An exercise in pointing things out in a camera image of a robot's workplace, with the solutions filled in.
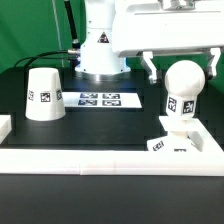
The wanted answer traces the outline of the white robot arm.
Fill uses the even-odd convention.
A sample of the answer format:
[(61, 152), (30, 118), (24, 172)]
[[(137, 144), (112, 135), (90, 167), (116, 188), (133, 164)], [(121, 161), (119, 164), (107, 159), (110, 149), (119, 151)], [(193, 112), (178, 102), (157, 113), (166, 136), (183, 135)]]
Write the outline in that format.
[(224, 0), (84, 0), (86, 40), (76, 72), (92, 80), (112, 80), (139, 57), (152, 83), (155, 56), (205, 54), (205, 74), (216, 76), (224, 51)]

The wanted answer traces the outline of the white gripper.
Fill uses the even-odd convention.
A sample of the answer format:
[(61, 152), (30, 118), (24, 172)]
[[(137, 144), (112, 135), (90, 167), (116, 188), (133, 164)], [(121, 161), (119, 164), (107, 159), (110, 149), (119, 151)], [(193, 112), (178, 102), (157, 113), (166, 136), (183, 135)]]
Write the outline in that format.
[(217, 76), (219, 47), (224, 47), (224, 0), (196, 0), (191, 9), (165, 8), (160, 0), (115, 0), (112, 49), (119, 57), (143, 52), (141, 65), (152, 84), (158, 80), (153, 54), (210, 48), (204, 73), (211, 80)]

